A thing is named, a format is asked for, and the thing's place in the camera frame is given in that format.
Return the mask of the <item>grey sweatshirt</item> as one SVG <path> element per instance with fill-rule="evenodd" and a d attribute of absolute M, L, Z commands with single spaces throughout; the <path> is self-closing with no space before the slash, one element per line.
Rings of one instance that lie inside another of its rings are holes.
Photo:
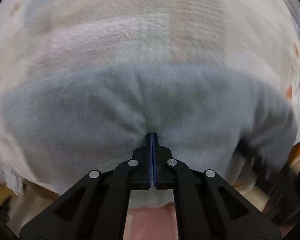
<path fill-rule="evenodd" d="M 210 66 L 124 65 L 57 74 L 13 89 L 1 114 L 33 182 L 63 194 L 90 170 L 130 158 L 149 133 L 197 171 L 248 173 L 239 141 L 280 170 L 298 126 L 285 98 L 248 74 Z"/>

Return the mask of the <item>patterned cloth at bedside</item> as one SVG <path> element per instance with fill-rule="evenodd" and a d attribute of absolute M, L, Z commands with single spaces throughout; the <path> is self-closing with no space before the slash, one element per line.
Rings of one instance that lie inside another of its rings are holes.
<path fill-rule="evenodd" d="M 11 162 L 0 157 L 0 187 L 7 186 L 17 196 L 24 195 L 24 180 L 12 167 Z"/>

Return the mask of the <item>pink trousers of person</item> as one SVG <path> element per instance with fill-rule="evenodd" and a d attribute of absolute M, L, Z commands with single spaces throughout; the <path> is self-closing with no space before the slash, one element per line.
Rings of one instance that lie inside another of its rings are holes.
<path fill-rule="evenodd" d="M 175 240 L 178 239 L 175 205 L 143 207 L 127 213 L 124 239 Z"/>

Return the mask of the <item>white fleece bed blanket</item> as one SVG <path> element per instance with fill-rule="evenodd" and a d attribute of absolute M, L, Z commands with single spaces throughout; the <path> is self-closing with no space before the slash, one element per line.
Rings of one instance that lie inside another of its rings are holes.
<path fill-rule="evenodd" d="M 293 146 L 300 141 L 299 0 L 2 0 L 0 157 L 33 182 L 1 114 L 6 93 L 57 74 L 137 64 L 248 74 L 285 98 L 298 126 Z"/>

